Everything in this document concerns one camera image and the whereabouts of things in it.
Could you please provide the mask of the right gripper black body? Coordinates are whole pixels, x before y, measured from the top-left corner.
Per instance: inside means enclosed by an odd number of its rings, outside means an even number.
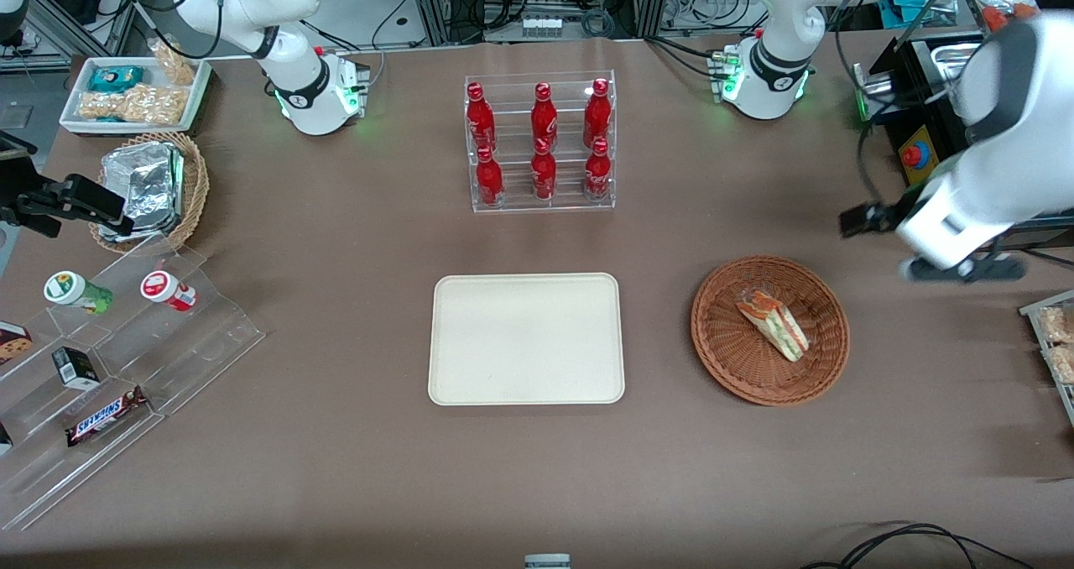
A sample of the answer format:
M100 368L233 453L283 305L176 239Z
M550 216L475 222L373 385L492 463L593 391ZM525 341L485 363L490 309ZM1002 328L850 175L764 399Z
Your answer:
M37 145L1 132L1 206L4 211L16 211L18 198L34 195L34 202L49 209L61 209L57 195L50 193L50 181L37 171L32 156Z

